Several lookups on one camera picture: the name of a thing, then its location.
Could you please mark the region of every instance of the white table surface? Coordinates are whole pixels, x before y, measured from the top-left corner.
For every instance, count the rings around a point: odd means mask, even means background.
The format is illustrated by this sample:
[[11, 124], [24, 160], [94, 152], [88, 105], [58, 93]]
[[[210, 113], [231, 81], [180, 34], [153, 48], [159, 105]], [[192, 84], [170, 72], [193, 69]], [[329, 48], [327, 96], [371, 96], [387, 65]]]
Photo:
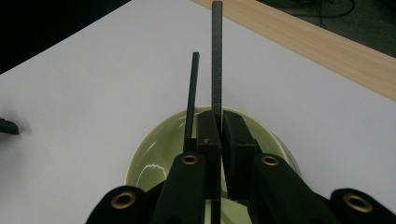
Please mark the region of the white table surface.
[[[0, 76], [0, 223], [83, 223], [123, 184], [134, 149], [185, 109], [210, 104], [211, 12], [133, 0]], [[362, 190], [396, 212], [396, 103], [223, 20], [223, 105], [273, 131], [328, 197]]]

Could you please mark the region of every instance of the wooden surface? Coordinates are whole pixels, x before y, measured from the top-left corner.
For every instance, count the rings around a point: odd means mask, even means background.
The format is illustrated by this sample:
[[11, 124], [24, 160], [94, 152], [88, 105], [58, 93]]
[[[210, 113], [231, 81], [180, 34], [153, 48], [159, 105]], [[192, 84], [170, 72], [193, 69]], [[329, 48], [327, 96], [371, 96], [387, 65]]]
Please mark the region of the wooden surface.
[[[193, 0], [211, 8], [211, 0]], [[396, 59], [254, 0], [223, 0], [223, 15], [396, 101]]]

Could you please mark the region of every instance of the screw hole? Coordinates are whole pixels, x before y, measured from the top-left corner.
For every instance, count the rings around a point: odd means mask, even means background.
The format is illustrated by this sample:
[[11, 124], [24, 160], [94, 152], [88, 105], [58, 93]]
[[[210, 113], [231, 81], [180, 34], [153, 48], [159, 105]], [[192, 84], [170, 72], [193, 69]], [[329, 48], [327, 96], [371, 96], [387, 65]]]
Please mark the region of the screw hole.
[[181, 158], [181, 161], [187, 165], [193, 165], [198, 162], [198, 158], [192, 155], [187, 155]]
[[125, 191], [116, 195], [113, 200], [111, 200], [111, 205], [116, 209], [124, 209], [131, 206], [136, 200], [136, 196], [131, 191]]
[[266, 165], [276, 166], [279, 164], [279, 161], [275, 157], [265, 156], [262, 158], [262, 162]]
[[349, 207], [363, 213], [370, 213], [373, 211], [373, 206], [367, 200], [356, 194], [345, 195], [344, 202]]

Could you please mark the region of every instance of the light green bowl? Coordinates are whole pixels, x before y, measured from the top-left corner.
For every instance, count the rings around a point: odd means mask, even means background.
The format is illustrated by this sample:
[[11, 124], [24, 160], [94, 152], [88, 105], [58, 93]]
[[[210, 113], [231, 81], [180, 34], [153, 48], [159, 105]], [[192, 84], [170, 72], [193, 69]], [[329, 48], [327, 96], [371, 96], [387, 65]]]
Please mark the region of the light green bowl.
[[[206, 110], [210, 110], [210, 106], [195, 107], [192, 137], [195, 137], [196, 116]], [[223, 107], [223, 110], [242, 116], [262, 151], [283, 158], [298, 173], [298, 167], [286, 147], [266, 127], [242, 112], [227, 107]], [[134, 153], [125, 177], [125, 185], [147, 191], [166, 179], [174, 157], [183, 151], [185, 124], [186, 110], [163, 120], [147, 134]], [[221, 185], [222, 190], [226, 191], [224, 176]], [[210, 223], [208, 206], [210, 205], [207, 203], [205, 223]], [[247, 208], [228, 199], [221, 200], [221, 222], [251, 223]]]

